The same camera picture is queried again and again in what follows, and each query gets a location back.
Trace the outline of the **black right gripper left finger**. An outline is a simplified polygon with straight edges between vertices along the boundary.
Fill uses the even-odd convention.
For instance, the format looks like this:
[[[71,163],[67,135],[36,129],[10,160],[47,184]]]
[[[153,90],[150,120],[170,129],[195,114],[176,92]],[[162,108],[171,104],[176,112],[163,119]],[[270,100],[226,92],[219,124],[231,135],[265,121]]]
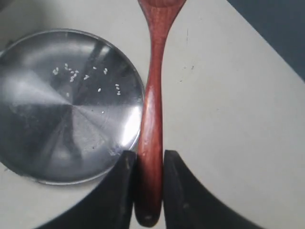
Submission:
[[[128,229],[136,153],[124,151],[100,184],[77,205],[40,229]]]

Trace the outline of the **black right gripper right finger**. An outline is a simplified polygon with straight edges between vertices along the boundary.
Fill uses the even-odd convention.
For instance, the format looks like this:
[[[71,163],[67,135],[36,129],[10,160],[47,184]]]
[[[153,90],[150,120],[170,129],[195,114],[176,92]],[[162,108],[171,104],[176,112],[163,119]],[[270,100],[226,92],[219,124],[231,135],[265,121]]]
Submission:
[[[210,193],[174,150],[164,153],[163,208],[168,229],[259,228]]]

